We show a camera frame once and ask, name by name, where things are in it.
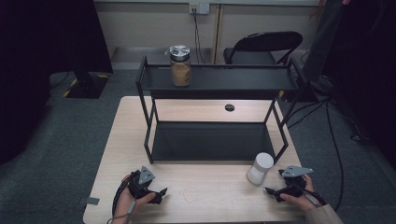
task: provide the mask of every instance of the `white wall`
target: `white wall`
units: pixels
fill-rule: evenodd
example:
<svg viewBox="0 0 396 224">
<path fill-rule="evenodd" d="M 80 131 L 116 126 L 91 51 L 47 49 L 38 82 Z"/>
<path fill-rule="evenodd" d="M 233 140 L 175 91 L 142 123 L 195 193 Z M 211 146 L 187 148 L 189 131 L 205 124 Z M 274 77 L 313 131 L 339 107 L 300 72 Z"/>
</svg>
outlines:
<svg viewBox="0 0 396 224">
<path fill-rule="evenodd" d="M 187 3 L 96 2 L 95 5 L 110 47 L 195 46 L 194 19 L 188 13 Z M 212 63 L 222 63 L 223 49 L 232 47 L 246 35 L 293 30 L 304 37 L 299 49 L 309 49 L 317 29 L 309 20 L 314 10 L 315 7 L 211 4 L 209 15 L 197 16 L 201 48 L 211 49 Z"/>
</svg>

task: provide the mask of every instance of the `black curtain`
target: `black curtain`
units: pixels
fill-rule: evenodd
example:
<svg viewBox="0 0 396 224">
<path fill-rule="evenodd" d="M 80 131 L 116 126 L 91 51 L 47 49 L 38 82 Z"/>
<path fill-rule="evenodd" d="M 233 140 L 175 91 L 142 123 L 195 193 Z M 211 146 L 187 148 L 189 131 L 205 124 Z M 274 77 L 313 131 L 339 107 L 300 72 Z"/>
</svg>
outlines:
<svg viewBox="0 0 396 224">
<path fill-rule="evenodd" d="M 310 48 L 303 72 L 311 82 L 317 82 L 323 74 L 323 67 L 332 48 L 332 42 L 338 29 L 344 5 L 341 0 L 328 0 L 320 16 L 318 29 Z"/>
<path fill-rule="evenodd" d="M 93 1 L 0 1 L 0 163 L 24 150 L 65 71 L 113 73 Z"/>
<path fill-rule="evenodd" d="M 350 2 L 324 67 L 369 137 L 396 169 L 396 3 Z"/>
</svg>

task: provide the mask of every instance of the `jar lid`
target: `jar lid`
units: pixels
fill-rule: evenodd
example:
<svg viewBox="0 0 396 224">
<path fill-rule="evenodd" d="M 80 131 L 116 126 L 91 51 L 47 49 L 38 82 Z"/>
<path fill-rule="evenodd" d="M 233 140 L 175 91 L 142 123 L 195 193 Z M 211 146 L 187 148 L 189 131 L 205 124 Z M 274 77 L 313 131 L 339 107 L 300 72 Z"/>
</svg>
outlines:
<svg viewBox="0 0 396 224">
<path fill-rule="evenodd" d="M 178 62 L 184 62 L 190 58 L 190 49 L 184 45 L 175 45 L 169 48 L 171 59 Z"/>
</svg>

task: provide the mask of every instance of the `white cup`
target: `white cup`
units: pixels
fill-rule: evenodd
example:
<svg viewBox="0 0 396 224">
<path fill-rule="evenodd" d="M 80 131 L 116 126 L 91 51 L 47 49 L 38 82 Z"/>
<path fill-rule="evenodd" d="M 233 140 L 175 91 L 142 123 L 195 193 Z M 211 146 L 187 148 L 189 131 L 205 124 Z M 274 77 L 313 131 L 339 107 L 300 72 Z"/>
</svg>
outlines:
<svg viewBox="0 0 396 224">
<path fill-rule="evenodd" d="M 265 175 L 273 165 L 274 158 L 270 154 L 259 153 L 247 172 L 247 179 L 255 185 L 261 185 L 264 182 Z"/>
</svg>

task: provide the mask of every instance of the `black cable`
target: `black cable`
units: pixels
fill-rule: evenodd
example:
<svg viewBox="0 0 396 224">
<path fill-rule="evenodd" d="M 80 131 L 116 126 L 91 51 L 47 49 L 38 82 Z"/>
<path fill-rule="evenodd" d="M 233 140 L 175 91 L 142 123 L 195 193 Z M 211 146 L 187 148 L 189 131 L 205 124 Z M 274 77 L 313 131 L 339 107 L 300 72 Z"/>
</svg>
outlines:
<svg viewBox="0 0 396 224">
<path fill-rule="evenodd" d="M 219 4 L 218 5 L 219 6 L 219 11 L 222 11 L 223 9 L 223 6 L 222 6 L 222 4 Z M 220 30 L 220 22 L 219 21 L 221 21 L 222 20 L 222 17 L 221 17 L 221 13 L 218 13 L 218 16 L 217 16 L 217 25 L 216 25 L 216 30 Z M 219 32 L 216 32 L 216 38 L 215 38 L 215 47 L 214 47 L 214 49 L 217 49 L 218 48 L 218 43 L 219 43 Z M 218 58 L 218 51 L 217 50 L 214 50 L 215 52 L 214 52 L 214 59 L 216 60 L 217 58 Z"/>
<path fill-rule="evenodd" d="M 128 186 L 128 182 L 130 181 L 131 177 L 129 176 L 128 178 L 126 178 L 124 181 L 121 182 L 119 188 L 116 191 L 116 195 L 114 196 L 113 199 L 113 207 L 112 207 L 112 215 L 114 216 L 114 213 L 116 212 L 116 208 L 117 208 L 117 203 L 119 202 L 120 196 L 122 194 L 122 192 L 124 191 L 124 189 Z"/>
<path fill-rule="evenodd" d="M 317 111 L 319 108 L 321 108 L 323 106 L 324 102 L 321 102 L 321 104 L 316 107 L 315 109 L 311 110 L 308 114 L 306 114 L 305 116 L 303 116 L 302 118 L 300 118 L 299 120 L 295 121 L 293 124 L 291 124 L 288 129 L 292 128 L 294 125 L 299 124 L 301 122 L 303 122 L 303 120 L 308 117 L 310 114 L 314 113 L 315 111 Z"/>
<path fill-rule="evenodd" d="M 351 123 L 355 126 L 355 129 L 356 129 L 356 131 L 358 132 L 359 137 L 361 137 L 362 139 L 367 140 L 367 141 L 368 141 L 368 140 L 371 140 L 371 138 L 369 138 L 369 137 L 367 137 L 367 136 L 364 136 L 364 135 L 361 133 L 361 130 L 359 129 L 358 125 L 355 123 L 355 121 L 354 121 L 353 119 L 350 119 L 350 118 L 347 117 L 347 116 L 344 116 L 344 115 L 342 115 L 342 114 L 340 114 L 340 113 L 337 113 L 337 112 L 331 110 L 329 107 L 328 107 L 328 109 L 329 109 L 331 112 L 335 113 L 336 115 L 341 116 L 341 117 L 343 117 L 343 118 L 349 120 L 349 122 L 351 122 Z"/>
<path fill-rule="evenodd" d="M 302 107 L 296 109 L 293 113 L 290 114 L 289 120 L 291 119 L 291 117 L 293 117 L 293 115 L 295 115 L 295 114 L 296 114 L 297 112 L 299 112 L 300 110 L 303 110 L 303 109 L 305 109 L 305 108 L 307 108 L 307 107 L 309 107 L 309 106 L 311 106 L 311 105 L 317 105 L 318 103 L 320 103 L 320 101 L 317 101 L 317 102 L 314 102 L 314 103 L 312 103 L 312 104 L 305 105 L 305 106 L 302 106 Z"/>
<path fill-rule="evenodd" d="M 194 22 L 195 22 L 195 31 L 194 31 L 194 37 L 195 37 L 195 55 L 197 56 L 197 63 L 199 64 L 199 58 L 198 58 L 198 45 L 197 45 L 197 12 L 196 9 L 192 9 L 192 16 L 194 17 Z"/>
<path fill-rule="evenodd" d="M 70 74 L 70 72 L 67 72 L 67 74 L 66 74 L 66 76 L 64 77 L 64 79 L 62 79 L 62 80 L 61 80 L 60 82 L 58 82 L 57 84 L 51 86 L 50 88 L 51 88 L 51 89 L 54 89 L 54 88 L 56 88 L 57 86 L 61 85 L 61 83 L 63 83 L 63 82 L 66 80 L 66 78 L 69 76 L 69 74 Z"/>
<path fill-rule="evenodd" d="M 202 53 L 201 53 L 201 41 L 199 38 L 199 32 L 198 32 L 198 24 L 197 24 L 197 14 L 196 14 L 196 10 L 193 10 L 193 17 L 194 17 L 194 22 L 195 22 L 195 52 L 197 52 L 197 61 L 199 64 L 199 60 L 198 60 L 198 52 L 199 52 L 199 56 L 202 60 L 202 62 L 205 64 L 205 60 L 202 57 Z"/>
<path fill-rule="evenodd" d="M 117 219 L 117 218 L 126 217 L 126 216 L 128 216 L 128 214 L 125 214 L 125 215 L 120 216 L 120 217 L 113 217 L 113 218 L 111 218 L 111 219 L 109 219 L 109 220 L 107 221 L 107 224 L 109 224 L 109 221 L 111 221 L 111 220 L 114 220 L 114 219 Z"/>
<path fill-rule="evenodd" d="M 311 51 L 310 49 L 309 49 L 309 50 L 306 50 L 306 51 L 305 51 L 305 54 L 303 54 L 303 56 L 301 56 L 300 61 L 301 61 L 302 63 L 305 63 L 305 62 L 306 62 L 306 61 L 303 60 L 303 58 L 305 57 L 305 55 L 308 55 L 310 51 Z"/>
<path fill-rule="evenodd" d="M 338 197 L 338 203 L 335 206 L 334 211 L 337 211 L 338 208 L 340 207 L 341 201 L 343 199 L 343 195 L 344 195 L 344 166 L 343 163 L 341 161 L 341 156 L 340 156 L 340 151 L 338 150 L 338 146 L 337 143 L 335 142 L 335 137 L 334 137 L 334 133 L 332 131 L 332 123 L 330 122 L 330 114 L 329 114 L 329 102 L 326 103 L 326 114 L 327 114 L 327 121 L 329 122 L 329 128 L 330 128 L 330 133 L 332 135 L 332 142 L 334 143 L 334 148 L 335 148 L 335 152 L 337 153 L 337 159 L 338 159 L 338 163 L 340 165 L 340 170 L 341 170 L 341 186 L 340 186 L 340 195 Z"/>
</svg>

